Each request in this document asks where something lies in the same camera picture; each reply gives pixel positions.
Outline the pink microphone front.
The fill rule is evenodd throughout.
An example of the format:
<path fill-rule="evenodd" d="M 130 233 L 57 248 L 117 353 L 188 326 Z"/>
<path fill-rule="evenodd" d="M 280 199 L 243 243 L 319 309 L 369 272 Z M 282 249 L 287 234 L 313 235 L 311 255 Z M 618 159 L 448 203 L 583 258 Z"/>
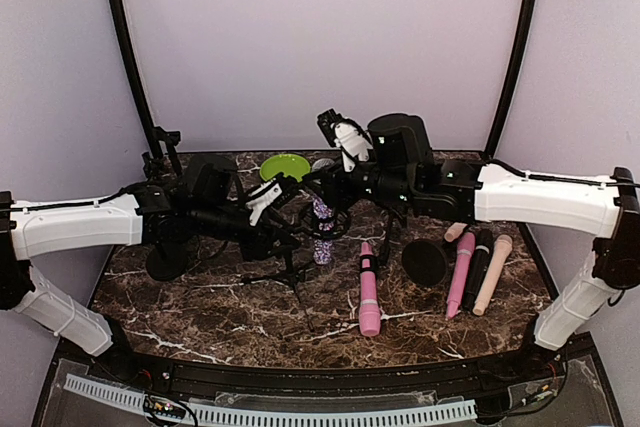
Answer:
<path fill-rule="evenodd" d="M 377 257 L 368 242 L 361 244 L 359 330 L 365 337 L 375 337 L 381 329 L 381 312 L 377 298 Z"/>

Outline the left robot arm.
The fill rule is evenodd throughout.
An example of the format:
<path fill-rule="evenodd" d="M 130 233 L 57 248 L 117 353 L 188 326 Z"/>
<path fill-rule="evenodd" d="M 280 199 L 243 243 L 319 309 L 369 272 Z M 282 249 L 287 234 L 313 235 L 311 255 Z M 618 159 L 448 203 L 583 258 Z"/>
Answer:
<path fill-rule="evenodd" d="M 1 194 L 1 308 L 24 314 L 93 357 L 120 383 L 141 374 L 140 359 L 119 323 L 64 293 L 32 258 L 86 247 L 151 244 L 151 274 L 181 274 L 181 243 L 194 236 L 234 241 L 251 255 L 271 256 L 276 231 L 261 216 L 284 189 L 274 178 L 244 191 L 236 164 L 215 154 L 193 157 L 172 178 L 149 175 L 102 198 L 15 201 Z"/>

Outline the purple glitter microphone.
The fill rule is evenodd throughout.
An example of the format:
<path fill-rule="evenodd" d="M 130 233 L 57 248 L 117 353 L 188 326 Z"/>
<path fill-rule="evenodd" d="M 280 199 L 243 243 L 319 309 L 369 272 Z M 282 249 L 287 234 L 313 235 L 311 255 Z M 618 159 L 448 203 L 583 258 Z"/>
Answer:
<path fill-rule="evenodd" d="M 316 172 L 323 168 L 329 167 L 334 163 L 332 159 L 321 158 L 312 164 L 312 171 Z M 328 207 L 324 201 L 314 196 L 313 201 L 313 219 L 318 231 L 330 233 L 334 227 L 332 221 L 334 210 Z M 313 258 L 317 265 L 328 265 L 332 260 L 333 241 L 326 239 L 314 240 Z"/>

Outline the pink microphone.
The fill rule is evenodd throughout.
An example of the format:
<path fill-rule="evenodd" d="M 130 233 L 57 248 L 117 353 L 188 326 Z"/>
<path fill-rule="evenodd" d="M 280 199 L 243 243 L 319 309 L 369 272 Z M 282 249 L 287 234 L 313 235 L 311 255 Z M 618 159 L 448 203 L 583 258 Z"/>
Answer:
<path fill-rule="evenodd" d="M 447 297 L 447 320 L 453 319 L 459 312 L 474 250 L 475 235 L 472 232 L 464 233 L 457 243 L 456 261 Z"/>
<path fill-rule="evenodd" d="M 365 337 L 375 337 L 381 329 L 381 312 L 377 298 L 377 257 L 368 242 L 361 244 L 359 330 Z"/>

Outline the black tripod mic stand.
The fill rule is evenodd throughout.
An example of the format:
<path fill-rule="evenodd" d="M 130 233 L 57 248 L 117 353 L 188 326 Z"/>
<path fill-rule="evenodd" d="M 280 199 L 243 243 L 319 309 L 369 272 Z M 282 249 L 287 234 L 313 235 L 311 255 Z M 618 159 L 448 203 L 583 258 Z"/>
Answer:
<path fill-rule="evenodd" d="M 330 233 L 317 230 L 313 219 L 312 202 L 304 205 L 292 224 L 283 226 L 279 232 L 287 234 L 285 240 L 279 240 L 274 256 L 284 262 L 284 267 L 275 273 L 262 276 L 242 277 L 242 285 L 273 281 L 288 287 L 296 297 L 303 310 L 304 318 L 310 332 L 314 332 L 307 308 L 301 299 L 298 285 L 305 282 L 308 272 L 315 265 L 313 258 L 314 240 L 326 239 L 336 241 L 343 237 L 351 226 L 351 214 L 348 211 L 336 211 L 332 218 L 334 227 Z"/>

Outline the black microphone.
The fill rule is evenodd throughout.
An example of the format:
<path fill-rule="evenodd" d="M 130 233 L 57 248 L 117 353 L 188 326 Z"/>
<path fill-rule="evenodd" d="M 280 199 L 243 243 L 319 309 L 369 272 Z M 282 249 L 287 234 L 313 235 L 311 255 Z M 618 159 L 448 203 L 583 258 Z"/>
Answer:
<path fill-rule="evenodd" d="M 461 309 L 471 312 L 484 281 L 492 257 L 494 236 L 491 230 L 481 229 L 475 235 L 475 248 L 471 257 L 462 296 Z"/>

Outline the black round-base mic stand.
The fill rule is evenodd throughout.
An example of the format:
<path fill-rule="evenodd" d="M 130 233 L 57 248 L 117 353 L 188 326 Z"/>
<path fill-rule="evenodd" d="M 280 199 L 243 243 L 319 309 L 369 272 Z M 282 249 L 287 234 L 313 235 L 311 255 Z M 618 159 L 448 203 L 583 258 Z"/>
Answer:
<path fill-rule="evenodd" d="M 172 170 L 177 177 L 180 177 L 182 175 L 182 166 L 178 158 L 176 147 L 181 142 L 181 132 L 166 131 L 162 127 L 157 126 L 153 128 L 152 134 L 156 141 L 164 144 Z"/>

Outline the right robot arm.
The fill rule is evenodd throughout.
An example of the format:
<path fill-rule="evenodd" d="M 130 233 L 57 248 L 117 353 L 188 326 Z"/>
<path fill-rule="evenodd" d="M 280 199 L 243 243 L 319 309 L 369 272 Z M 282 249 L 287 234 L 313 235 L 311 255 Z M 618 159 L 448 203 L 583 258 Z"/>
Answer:
<path fill-rule="evenodd" d="M 317 117 L 341 162 L 321 175 L 324 201 L 339 210 L 367 199 L 450 222 L 521 222 L 586 232 L 584 266 L 540 313 L 530 340 L 510 360 L 521 381 L 534 379 L 613 295 L 639 284 L 638 185 L 631 172 L 561 176 L 519 170 L 500 160 L 435 161 L 423 120 L 392 113 L 359 126 L 334 110 Z"/>

